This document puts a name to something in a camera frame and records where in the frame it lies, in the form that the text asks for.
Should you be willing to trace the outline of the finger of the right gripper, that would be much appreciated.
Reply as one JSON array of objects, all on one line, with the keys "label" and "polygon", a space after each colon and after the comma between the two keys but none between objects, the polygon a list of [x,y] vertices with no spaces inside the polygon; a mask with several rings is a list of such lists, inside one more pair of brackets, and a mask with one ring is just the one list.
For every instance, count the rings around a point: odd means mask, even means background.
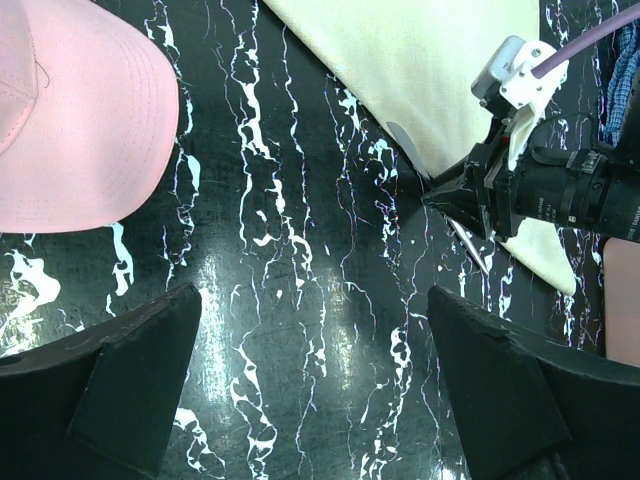
[{"label": "finger of the right gripper", "polygon": [[487,238],[477,193],[464,162],[457,162],[427,181],[422,201],[480,238]]}]

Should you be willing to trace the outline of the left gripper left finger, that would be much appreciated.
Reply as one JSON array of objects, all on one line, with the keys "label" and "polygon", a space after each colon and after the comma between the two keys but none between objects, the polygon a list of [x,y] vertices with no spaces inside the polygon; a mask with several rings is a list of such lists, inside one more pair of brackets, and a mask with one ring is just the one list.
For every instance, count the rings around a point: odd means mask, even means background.
[{"label": "left gripper left finger", "polygon": [[201,317],[180,285],[1,360],[4,479],[155,479]]}]

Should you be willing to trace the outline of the silver table knife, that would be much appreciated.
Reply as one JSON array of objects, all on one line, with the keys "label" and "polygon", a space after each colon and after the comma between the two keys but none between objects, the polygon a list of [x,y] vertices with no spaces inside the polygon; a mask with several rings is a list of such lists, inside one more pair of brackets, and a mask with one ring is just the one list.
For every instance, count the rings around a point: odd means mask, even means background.
[{"label": "silver table knife", "polygon": [[[419,155],[419,152],[416,146],[414,145],[412,139],[410,138],[406,130],[401,125],[391,121],[388,121],[386,123],[386,126],[388,127],[395,141],[401,147],[402,151],[406,154],[406,156],[410,160],[414,169],[425,179],[427,186],[432,187],[433,186],[432,178],[428,174],[426,167],[424,165],[424,162],[422,161],[422,158]],[[462,242],[468,255],[473,259],[473,261],[476,263],[479,269],[486,276],[488,276],[489,269],[487,268],[487,265],[484,262],[484,260],[481,258],[472,240],[467,235],[467,232],[464,229],[464,227],[449,217],[445,217],[445,219],[447,223],[451,226],[451,228],[454,230],[454,232],[456,233],[460,241]]]}]

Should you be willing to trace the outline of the beige cloth napkin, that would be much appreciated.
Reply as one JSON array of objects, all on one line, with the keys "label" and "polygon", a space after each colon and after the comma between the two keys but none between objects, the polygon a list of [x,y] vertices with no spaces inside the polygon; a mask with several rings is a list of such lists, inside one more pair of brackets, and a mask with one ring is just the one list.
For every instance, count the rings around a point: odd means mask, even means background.
[{"label": "beige cloth napkin", "polygon": [[491,55],[510,35],[539,37],[536,1],[286,0],[267,5],[387,133],[388,121],[406,130],[431,178],[462,160],[489,133],[491,115],[471,85]]}]

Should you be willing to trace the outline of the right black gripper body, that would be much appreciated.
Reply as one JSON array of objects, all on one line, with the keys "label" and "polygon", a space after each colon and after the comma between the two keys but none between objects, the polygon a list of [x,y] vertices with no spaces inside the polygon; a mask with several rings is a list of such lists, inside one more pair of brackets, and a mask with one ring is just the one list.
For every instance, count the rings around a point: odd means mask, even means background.
[{"label": "right black gripper body", "polygon": [[613,235],[613,147],[592,138],[574,151],[527,145],[508,168],[509,127],[491,124],[486,140],[469,155],[472,192],[469,229],[503,240],[526,219]]}]

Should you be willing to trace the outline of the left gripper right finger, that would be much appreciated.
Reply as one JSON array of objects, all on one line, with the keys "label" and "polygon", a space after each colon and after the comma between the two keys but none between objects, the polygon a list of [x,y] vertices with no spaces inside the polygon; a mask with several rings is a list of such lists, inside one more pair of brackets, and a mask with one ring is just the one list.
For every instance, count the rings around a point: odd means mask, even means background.
[{"label": "left gripper right finger", "polygon": [[638,478],[638,368],[439,286],[428,292],[428,322],[472,478]]}]

